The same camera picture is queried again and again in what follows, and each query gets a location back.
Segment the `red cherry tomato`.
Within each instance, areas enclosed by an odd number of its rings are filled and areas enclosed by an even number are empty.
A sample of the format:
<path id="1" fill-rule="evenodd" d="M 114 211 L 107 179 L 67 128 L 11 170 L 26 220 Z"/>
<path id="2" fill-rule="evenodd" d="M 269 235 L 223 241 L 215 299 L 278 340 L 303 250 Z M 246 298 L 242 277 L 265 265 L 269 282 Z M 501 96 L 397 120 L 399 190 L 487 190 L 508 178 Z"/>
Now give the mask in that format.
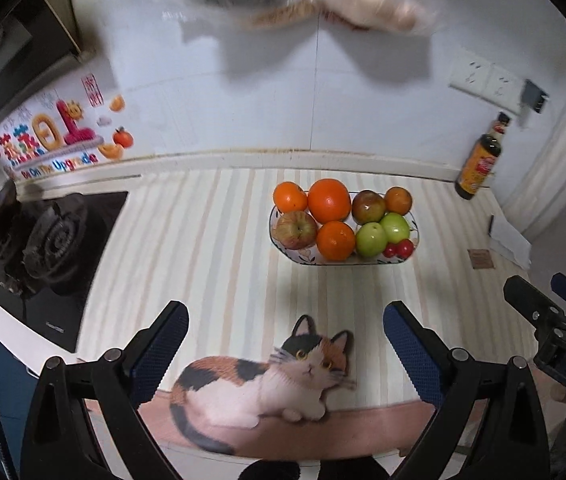
<path id="1" fill-rule="evenodd" d="M 401 260 L 407 260 L 412 256 L 414 252 L 414 244 L 406 238 L 405 240 L 401 240 L 399 243 L 396 244 L 396 256 Z"/>
<path id="2" fill-rule="evenodd" d="M 384 256 L 386 258 L 394 258 L 398 256 L 398 245 L 388 244 L 384 250 Z"/>

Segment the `brown label patch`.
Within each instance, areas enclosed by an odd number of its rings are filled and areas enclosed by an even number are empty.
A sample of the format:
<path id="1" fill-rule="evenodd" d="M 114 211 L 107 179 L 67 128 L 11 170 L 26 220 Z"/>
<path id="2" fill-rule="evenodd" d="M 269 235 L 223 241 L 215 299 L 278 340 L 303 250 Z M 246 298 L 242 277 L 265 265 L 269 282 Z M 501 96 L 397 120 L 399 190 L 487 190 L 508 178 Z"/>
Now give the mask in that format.
<path id="1" fill-rule="evenodd" d="M 474 270 L 488 270 L 495 267 L 492 254 L 488 249 L 469 249 L 468 255 Z"/>

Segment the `white folded paper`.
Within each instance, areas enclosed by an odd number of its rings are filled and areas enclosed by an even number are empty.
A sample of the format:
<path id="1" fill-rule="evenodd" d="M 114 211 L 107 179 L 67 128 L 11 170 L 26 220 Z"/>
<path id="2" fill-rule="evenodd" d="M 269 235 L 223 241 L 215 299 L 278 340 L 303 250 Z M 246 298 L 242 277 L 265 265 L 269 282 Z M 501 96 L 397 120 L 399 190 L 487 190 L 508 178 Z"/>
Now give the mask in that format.
<path id="1" fill-rule="evenodd" d="M 489 248 L 523 270 L 530 268 L 532 244 L 504 216 L 491 216 Z"/>

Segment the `green apple right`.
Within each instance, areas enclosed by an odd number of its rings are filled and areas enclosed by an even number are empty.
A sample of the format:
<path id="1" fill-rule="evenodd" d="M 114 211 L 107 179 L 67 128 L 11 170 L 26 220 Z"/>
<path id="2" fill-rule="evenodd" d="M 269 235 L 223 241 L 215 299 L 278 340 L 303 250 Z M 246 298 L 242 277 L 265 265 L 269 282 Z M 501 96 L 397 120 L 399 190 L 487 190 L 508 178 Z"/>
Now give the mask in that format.
<path id="1" fill-rule="evenodd" d="M 398 244 L 410 237 L 410 226 L 405 218 L 397 212 L 389 212 L 379 222 L 384 229 L 390 244 Z"/>

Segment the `green apple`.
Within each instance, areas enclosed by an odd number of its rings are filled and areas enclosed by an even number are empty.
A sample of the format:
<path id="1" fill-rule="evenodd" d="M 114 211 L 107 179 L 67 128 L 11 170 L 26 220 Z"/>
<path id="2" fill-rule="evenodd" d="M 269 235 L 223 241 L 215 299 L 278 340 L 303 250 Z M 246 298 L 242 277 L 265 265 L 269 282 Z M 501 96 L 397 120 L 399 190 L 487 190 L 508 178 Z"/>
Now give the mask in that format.
<path id="1" fill-rule="evenodd" d="M 410 226 L 405 218 L 397 212 L 389 212 L 379 222 L 384 229 L 390 244 L 398 244 L 410 237 Z"/>
<path id="2" fill-rule="evenodd" d="M 379 222 L 366 223 L 356 233 L 356 252 L 361 258 L 382 254 L 387 243 L 386 232 Z"/>

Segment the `black gas stove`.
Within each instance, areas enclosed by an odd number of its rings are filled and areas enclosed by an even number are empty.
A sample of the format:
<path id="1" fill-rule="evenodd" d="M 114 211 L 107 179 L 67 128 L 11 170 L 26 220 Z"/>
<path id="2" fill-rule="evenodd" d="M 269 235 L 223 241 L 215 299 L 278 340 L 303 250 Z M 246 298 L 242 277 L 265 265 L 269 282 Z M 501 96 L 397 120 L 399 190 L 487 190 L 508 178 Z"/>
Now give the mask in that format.
<path id="1" fill-rule="evenodd" d="M 0 188 L 0 307 L 66 351 L 77 348 L 94 276 L 126 191 L 17 198 Z"/>

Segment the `orange front middle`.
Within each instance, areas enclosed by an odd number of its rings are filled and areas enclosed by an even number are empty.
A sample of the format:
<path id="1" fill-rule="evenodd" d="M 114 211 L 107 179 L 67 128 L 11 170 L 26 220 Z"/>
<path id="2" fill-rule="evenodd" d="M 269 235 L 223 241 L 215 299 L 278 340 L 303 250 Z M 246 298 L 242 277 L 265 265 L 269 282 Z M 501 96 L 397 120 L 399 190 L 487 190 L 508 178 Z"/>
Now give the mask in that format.
<path id="1" fill-rule="evenodd" d="M 356 235 L 345 222 L 330 221 L 319 229 L 315 244 L 325 260 L 342 262 L 355 251 Z"/>

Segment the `grey power adapter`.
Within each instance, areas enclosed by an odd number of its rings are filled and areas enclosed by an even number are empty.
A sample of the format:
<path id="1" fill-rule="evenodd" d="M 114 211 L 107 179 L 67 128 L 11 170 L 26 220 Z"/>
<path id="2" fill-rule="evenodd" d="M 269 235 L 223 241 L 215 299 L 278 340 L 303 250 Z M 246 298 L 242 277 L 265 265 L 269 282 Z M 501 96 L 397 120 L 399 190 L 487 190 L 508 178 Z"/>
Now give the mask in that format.
<path id="1" fill-rule="evenodd" d="M 536 114 L 540 114 L 548 100 L 548 93 L 542 90 L 530 79 L 524 80 L 521 93 L 521 105 L 529 108 Z"/>

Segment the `large orange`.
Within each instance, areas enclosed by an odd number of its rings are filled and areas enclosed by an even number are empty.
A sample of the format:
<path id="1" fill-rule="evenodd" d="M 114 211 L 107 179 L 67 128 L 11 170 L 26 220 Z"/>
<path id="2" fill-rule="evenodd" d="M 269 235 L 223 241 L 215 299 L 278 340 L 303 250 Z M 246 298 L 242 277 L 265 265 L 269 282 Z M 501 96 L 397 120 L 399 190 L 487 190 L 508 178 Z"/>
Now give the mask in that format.
<path id="1" fill-rule="evenodd" d="M 346 186 L 336 179 L 320 179 L 309 188 L 308 209 L 321 224 L 345 221 L 351 211 L 351 200 Z"/>

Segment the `floral ceramic fruit plate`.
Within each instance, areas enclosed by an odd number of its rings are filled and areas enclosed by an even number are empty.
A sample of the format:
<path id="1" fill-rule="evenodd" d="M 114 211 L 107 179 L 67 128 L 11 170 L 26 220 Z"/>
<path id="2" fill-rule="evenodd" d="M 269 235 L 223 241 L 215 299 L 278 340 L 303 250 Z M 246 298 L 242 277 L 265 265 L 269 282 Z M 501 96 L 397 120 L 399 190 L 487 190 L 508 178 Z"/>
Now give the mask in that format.
<path id="1" fill-rule="evenodd" d="M 408 257 L 404 259 L 398 255 L 387 258 L 383 255 L 383 252 L 381 252 L 374 258 L 361 258 L 355 249 L 355 251 L 348 257 L 347 260 L 329 261 L 320 254 L 316 244 L 308 246 L 306 248 L 301 248 L 300 250 L 285 248 L 272 235 L 272 231 L 277 225 L 277 222 L 279 221 L 281 215 L 281 211 L 279 211 L 277 209 L 277 206 L 274 205 L 269 214 L 270 240 L 272 244 L 274 244 L 274 247 L 276 247 L 277 250 L 281 252 L 281 254 L 285 255 L 285 257 L 289 258 L 289 260 L 292 260 L 292 262 L 302 264 L 303 266 L 371 266 L 371 264 L 399 264 L 407 261 L 407 259 L 410 258 Z M 403 218 L 409 226 L 409 240 L 414 247 L 414 252 L 411 256 L 414 256 L 415 251 L 417 250 L 417 246 L 419 246 L 420 243 L 419 228 L 417 227 L 417 222 L 415 222 L 413 213 L 411 211 L 409 211 L 408 214 L 405 214 Z M 353 232 L 358 232 L 360 226 L 356 223 L 355 220 L 353 220 L 351 214 L 349 214 L 348 218 L 345 220 L 345 223 L 353 229 Z"/>

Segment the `red apple front left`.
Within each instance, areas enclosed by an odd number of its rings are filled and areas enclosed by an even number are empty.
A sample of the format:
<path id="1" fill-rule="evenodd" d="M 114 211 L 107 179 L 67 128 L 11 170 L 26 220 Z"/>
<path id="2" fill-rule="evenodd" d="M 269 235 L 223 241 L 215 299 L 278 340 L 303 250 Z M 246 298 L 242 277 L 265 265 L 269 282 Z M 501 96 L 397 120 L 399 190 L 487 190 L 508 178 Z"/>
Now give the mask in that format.
<path id="1" fill-rule="evenodd" d="M 306 211 L 282 214 L 272 229 L 272 237 L 284 248 L 300 250 L 315 244 L 318 225 Z"/>

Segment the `white wall socket right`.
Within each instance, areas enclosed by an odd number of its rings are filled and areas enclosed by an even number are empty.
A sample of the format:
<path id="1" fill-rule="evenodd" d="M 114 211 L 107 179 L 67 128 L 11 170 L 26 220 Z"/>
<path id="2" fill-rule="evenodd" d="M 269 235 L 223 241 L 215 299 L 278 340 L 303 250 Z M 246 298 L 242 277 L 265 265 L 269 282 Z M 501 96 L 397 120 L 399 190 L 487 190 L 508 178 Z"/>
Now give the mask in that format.
<path id="1" fill-rule="evenodd" d="M 523 88 L 523 79 L 497 64 L 492 64 L 482 92 L 482 98 L 514 115 L 518 115 L 521 113 Z"/>

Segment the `white wall socket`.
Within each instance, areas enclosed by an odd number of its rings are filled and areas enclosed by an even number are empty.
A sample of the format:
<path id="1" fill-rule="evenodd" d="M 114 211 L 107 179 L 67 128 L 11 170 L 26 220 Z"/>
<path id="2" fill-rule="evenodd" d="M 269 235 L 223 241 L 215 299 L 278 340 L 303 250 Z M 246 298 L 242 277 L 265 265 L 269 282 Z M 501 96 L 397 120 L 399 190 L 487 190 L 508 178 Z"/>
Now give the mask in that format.
<path id="1" fill-rule="evenodd" d="M 449 86 L 471 96 L 480 96 L 485 90 L 491 69 L 492 62 L 472 52 L 461 51 L 452 64 Z"/>
<path id="2" fill-rule="evenodd" d="M 482 98 L 514 115 L 518 115 L 521 113 L 523 88 L 523 79 L 497 64 L 492 64 L 482 92 Z"/>

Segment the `white wall socket left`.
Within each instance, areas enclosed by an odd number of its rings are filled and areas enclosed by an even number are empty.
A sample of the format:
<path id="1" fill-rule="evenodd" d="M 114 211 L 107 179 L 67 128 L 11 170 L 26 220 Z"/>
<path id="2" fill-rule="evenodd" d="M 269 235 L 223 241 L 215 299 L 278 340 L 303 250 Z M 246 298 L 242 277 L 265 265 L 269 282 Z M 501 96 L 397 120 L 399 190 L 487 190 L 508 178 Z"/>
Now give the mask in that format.
<path id="1" fill-rule="evenodd" d="M 472 52 L 461 51 L 452 64 L 449 86 L 471 96 L 480 96 L 485 90 L 491 69 L 492 62 Z"/>

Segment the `colourful wall sticker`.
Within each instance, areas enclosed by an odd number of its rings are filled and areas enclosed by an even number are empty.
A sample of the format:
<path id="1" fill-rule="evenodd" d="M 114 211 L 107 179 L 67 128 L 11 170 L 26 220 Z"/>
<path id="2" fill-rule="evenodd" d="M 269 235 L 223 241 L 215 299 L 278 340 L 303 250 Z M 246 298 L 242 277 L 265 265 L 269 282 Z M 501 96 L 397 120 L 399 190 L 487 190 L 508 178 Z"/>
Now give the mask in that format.
<path id="1" fill-rule="evenodd" d="M 62 77 L 2 119 L 0 168 L 25 181 L 119 162 L 135 145 L 130 110 L 97 74 Z"/>

